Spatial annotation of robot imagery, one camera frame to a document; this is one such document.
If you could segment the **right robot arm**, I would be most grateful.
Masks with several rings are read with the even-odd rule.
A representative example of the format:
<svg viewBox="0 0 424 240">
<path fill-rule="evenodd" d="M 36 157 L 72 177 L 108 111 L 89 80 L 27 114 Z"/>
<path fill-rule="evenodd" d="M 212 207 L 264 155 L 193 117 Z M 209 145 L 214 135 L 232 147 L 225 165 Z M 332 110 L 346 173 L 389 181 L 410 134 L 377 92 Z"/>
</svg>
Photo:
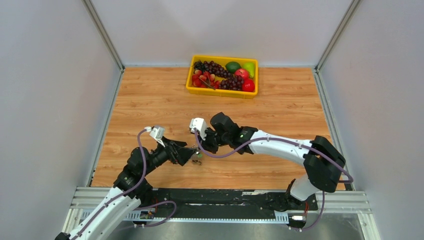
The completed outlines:
<svg viewBox="0 0 424 240">
<path fill-rule="evenodd" d="M 219 112 L 207 124 L 203 118 L 193 118 L 189 130 L 196 137 L 199 148 L 208 156 L 218 158 L 219 147 L 232 149 L 234 153 L 267 155 L 289 160 L 305 169 L 305 175 L 294 179 L 287 188 L 286 204 L 298 209 L 312 194 L 336 191 L 340 178 L 346 173 L 346 160 L 325 137 L 293 139 L 267 133 L 255 127 L 238 126 L 232 119 Z"/>
</svg>

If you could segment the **large silver keyring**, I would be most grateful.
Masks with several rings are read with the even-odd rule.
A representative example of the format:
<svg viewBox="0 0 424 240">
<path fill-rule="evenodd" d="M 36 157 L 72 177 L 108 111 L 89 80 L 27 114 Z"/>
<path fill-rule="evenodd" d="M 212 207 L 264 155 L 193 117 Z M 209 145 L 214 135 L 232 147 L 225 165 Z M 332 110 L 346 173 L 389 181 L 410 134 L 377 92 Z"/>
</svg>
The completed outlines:
<svg viewBox="0 0 424 240">
<path fill-rule="evenodd" d="M 190 158 L 190 161 L 191 161 L 191 163 L 192 164 L 195 164 L 195 165 L 199 165 L 199 166 L 201 166 L 202 165 L 202 158 L 198 158 L 197 156 L 196 156 L 196 152 L 201 152 L 202 153 L 202 151 L 200 150 L 200 148 L 198 147 L 198 146 L 194 146 L 194 148 L 195 148 L 195 152 L 194 152 L 194 154 L 191 156 L 191 158 Z"/>
</svg>

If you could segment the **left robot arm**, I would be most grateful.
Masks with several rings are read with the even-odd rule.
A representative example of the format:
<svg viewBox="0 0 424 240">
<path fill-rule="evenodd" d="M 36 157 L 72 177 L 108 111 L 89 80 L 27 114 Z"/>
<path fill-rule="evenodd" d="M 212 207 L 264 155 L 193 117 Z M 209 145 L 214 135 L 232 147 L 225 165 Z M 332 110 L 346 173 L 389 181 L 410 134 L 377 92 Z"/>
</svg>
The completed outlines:
<svg viewBox="0 0 424 240">
<path fill-rule="evenodd" d="M 156 149 L 139 145 L 132 150 L 127 164 L 109 189 L 107 195 L 91 214 L 69 233 L 61 232 L 57 240 L 105 240 L 138 207 L 155 208 L 153 187 L 146 176 L 169 161 L 184 166 L 197 152 L 186 142 L 162 138 Z"/>
</svg>

